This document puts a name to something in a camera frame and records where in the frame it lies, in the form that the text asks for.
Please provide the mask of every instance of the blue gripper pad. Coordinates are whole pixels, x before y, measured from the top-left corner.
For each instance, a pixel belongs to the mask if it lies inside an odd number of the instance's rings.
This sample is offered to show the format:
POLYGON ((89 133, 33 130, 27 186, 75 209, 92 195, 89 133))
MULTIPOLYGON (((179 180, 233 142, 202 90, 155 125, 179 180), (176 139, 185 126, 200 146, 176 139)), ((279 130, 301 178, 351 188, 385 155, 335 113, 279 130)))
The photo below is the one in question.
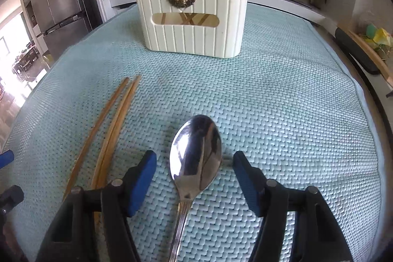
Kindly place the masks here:
POLYGON ((127 206, 129 217, 132 217, 141 207, 151 180, 156 172, 156 167, 157 155, 153 151, 147 150, 138 166, 132 167, 127 171, 126 175, 136 177, 131 177, 133 182, 130 186, 130 197, 127 206))
POLYGON ((250 165, 243 152, 237 151, 233 155, 233 170, 242 189, 249 209, 256 216, 262 216, 260 194, 264 189, 266 178, 262 171, 250 165))
POLYGON ((0 154, 0 169, 14 161, 14 153, 11 150, 7 150, 0 154))

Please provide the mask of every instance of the white storage box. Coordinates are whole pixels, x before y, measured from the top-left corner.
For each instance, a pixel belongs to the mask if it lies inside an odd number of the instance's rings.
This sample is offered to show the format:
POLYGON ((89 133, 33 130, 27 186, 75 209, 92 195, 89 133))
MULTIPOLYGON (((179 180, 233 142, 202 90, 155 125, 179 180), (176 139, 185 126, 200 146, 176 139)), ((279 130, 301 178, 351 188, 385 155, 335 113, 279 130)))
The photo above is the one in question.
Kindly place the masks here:
POLYGON ((151 50, 219 58, 235 57, 240 52, 247 0, 137 3, 145 43, 151 50))

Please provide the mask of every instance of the spoon bowl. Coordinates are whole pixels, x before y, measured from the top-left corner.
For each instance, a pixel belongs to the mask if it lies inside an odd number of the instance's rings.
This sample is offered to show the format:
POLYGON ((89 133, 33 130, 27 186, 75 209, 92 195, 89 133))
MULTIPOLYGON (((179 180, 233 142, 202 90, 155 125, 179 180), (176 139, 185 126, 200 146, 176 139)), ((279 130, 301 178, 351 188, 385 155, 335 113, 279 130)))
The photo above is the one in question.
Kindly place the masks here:
POLYGON ((197 115, 177 132, 170 148, 170 174, 180 196, 169 262, 175 262, 189 209, 213 181, 223 158, 221 137, 209 117, 197 115))

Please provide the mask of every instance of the chopsticks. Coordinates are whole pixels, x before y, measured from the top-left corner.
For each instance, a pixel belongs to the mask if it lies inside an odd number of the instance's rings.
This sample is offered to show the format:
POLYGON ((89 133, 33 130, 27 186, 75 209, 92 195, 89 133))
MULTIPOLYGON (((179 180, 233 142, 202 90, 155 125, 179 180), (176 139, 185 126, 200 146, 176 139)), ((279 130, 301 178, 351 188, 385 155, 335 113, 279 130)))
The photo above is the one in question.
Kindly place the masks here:
POLYGON ((120 135, 120 130, 123 126, 125 116, 127 115, 140 80, 141 75, 138 75, 135 80, 132 81, 116 110, 116 114, 109 126, 101 152, 97 159, 96 168, 91 182, 91 189, 102 188, 107 183, 108 168, 111 164, 113 152, 115 151, 117 140, 120 135))
POLYGON ((63 200, 69 194, 71 188, 74 186, 74 184, 76 182, 76 179, 77 179, 79 171, 81 170, 84 158, 85 158, 87 152, 89 151, 90 145, 92 144, 93 139, 98 132, 98 129, 100 128, 101 124, 105 120, 105 117, 107 116, 109 110, 111 109, 111 107, 115 103, 116 99, 123 92, 123 89, 126 87, 129 80, 130 80, 130 78, 128 78, 128 77, 123 79, 123 81, 121 82, 119 87, 116 89, 116 91, 111 96, 111 99, 107 102, 104 109, 102 109, 96 124, 91 129, 89 136, 87 137, 86 141, 84 142, 82 150, 78 155, 78 158, 75 160, 74 167, 72 168, 71 175, 68 179, 68 183, 67 183, 66 189, 64 191, 63 200))

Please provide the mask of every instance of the window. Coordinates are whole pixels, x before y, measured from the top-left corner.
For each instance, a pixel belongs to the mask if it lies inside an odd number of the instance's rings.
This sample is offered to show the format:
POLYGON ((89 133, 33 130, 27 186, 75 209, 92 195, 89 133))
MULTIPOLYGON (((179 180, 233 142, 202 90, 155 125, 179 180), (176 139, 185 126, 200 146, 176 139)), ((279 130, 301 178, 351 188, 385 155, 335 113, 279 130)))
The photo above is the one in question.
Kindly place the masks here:
POLYGON ((5 57, 9 54, 9 49, 4 37, 0 38, 0 58, 5 57))

